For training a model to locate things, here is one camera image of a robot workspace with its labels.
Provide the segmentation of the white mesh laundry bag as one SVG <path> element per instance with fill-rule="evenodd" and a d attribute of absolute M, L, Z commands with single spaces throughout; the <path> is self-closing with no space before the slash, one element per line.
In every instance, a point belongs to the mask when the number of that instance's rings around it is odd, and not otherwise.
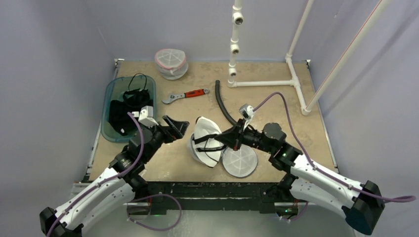
<path fill-rule="evenodd" d="M 209 139 L 198 145 L 194 144 L 194 136 L 192 135 L 190 141 L 187 143 L 193 159 L 204 164 L 207 167 L 213 168 L 221 163 L 224 170 L 231 176 L 236 178 L 245 178 L 250 176 L 258 165 L 258 158 L 255 151 L 249 146 L 241 146 L 237 151 L 231 148 L 223 147 L 220 151 L 204 152 L 198 151 L 198 148 L 213 148 L 220 143 Z"/>

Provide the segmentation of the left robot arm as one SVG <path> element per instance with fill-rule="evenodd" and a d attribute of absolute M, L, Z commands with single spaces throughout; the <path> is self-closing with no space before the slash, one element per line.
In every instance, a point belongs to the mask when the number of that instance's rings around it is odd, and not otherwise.
<path fill-rule="evenodd" d="M 138 135 L 115 156 L 98 178 L 72 199 L 56 208 L 47 207 L 41 211 L 40 225 L 45 236 L 81 237 L 94 222 L 131 201 L 170 198 L 178 210 L 182 209 L 172 195 L 153 191 L 140 172 L 162 144 L 183 138 L 190 123 L 164 116 L 166 125 L 162 126 L 144 111 L 129 112 L 127 115 L 137 127 Z"/>

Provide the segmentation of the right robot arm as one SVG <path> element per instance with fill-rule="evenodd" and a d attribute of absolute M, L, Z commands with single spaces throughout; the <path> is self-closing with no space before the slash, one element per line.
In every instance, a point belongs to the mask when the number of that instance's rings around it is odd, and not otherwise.
<path fill-rule="evenodd" d="M 302 178 L 326 192 L 322 197 L 305 194 L 303 200 L 320 206 L 337 206 L 350 227 L 370 236 L 385 208 L 378 185 L 372 181 L 351 180 L 325 168 L 287 143 L 286 137 L 277 123 L 268 123 L 259 132 L 244 127 L 240 119 L 236 125 L 216 135 L 215 140 L 234 150 L 246 145 L 269 153 L 269 162 L 277 170 L 286 172 L 294 181 Z"/>

